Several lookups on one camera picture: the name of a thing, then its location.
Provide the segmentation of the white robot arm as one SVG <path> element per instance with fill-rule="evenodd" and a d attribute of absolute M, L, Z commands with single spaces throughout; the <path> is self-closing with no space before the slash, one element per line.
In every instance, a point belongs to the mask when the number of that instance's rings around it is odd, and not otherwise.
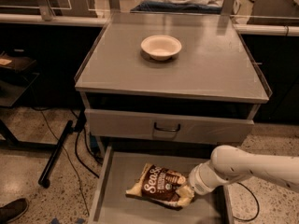
<path fill-rule="evenodd" d="M 285 189 L 299 191 L 299 158 L 252 154 L 237 147 L 216 147 L 208 161 L 195 166 L 176 190 L 186 207 L 195 194 L 206 195 L 219 186 L 227 186 L 252 176 Z"/>

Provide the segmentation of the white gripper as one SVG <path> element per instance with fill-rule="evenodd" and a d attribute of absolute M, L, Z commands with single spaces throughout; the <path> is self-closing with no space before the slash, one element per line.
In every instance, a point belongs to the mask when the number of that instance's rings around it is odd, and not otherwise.
<path fill-rule="evenodd" d="M 215 188 L 228 183 L 223 175 L 219 175 L 211 161 L 200 163 L 189 174 L 188 183 L 176 189 L 178 206 L 186 207 L 194 198 L 194 193 L 206 195 Z"/>

